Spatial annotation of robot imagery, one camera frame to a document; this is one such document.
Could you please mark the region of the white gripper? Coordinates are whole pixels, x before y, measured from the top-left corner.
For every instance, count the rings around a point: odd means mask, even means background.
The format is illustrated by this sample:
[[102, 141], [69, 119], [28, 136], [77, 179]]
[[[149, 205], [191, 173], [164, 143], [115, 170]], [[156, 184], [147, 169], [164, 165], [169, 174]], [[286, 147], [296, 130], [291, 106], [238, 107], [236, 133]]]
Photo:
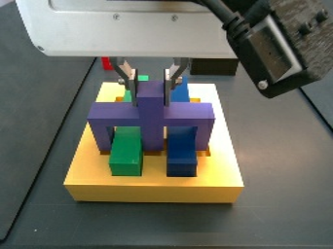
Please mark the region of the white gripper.
[[[181, 84], [188, 58], [232, 58], [221, 23], [188, 1], [16, 0], [33, 46], [49, 56], [173, 57], [164, 70], [164, 105]], [[119, 82], [136, 102], [137, 75], [110, 57]]]

